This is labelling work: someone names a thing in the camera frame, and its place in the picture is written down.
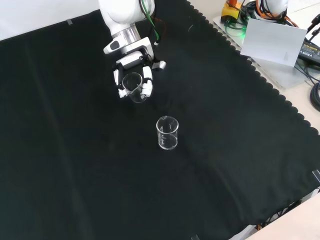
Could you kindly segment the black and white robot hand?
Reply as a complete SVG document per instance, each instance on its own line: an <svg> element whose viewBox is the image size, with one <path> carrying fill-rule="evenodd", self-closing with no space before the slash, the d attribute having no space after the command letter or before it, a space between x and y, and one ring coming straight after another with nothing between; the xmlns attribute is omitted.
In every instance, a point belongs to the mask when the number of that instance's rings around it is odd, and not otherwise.
<svg viewBox="0 0 320 240"><path fill-rule="evenodd" d="M148 49L150 40L141 40L125 45L125 38L114 38L103 52L121 51L122 57L112 67L113 78L119 97L129 97L134 103L143 103L153 91L153 50Z"/></svg>

